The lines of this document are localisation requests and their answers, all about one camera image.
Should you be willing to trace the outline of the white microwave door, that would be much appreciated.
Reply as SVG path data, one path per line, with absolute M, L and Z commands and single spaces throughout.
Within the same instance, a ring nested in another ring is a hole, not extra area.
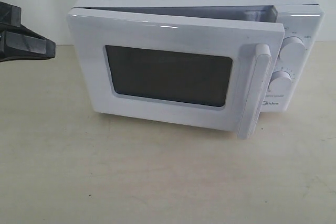
M 67 20 L 96 112 L 240 138 L 256 127 L 285 33 L 190 8 L 73 8 Z

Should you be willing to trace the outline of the white Midea microwave body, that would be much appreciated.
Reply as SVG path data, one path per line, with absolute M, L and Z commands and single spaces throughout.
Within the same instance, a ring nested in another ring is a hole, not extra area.
M 73 39 L 79 37 L 79 32 L 75 30 L 75 20 L 84 10 L 282 24 L 285 30 L 284 39 L 299 37 L 305 45 L 306 52 L 301 59 L 294 61 L 282 61 L 278 57 L 275 72 L 288 72 L 292 86 L 285 94 L 273 94 L 268 90 L 261 108 L 264 112 L 280 112 L 288 108 L 324 15 L 315 0 L 77 0 L 67 16 Z

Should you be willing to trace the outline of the lower white timer knob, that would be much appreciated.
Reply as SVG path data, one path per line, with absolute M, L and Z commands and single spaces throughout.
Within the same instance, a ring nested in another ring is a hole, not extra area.
M 273 94 L 285 94 L 291 89 L 292 79 L 288 72 L 276 71 L 272 74 L 268 90 Z

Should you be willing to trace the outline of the upper white power knob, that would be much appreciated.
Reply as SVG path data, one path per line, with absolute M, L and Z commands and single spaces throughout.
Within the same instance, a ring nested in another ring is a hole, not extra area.
M 294 61 L 301 59 L 306 52 L 305 45 L 299 37 L 291 36 L 283 40 L 279 52 L 282 61 Z

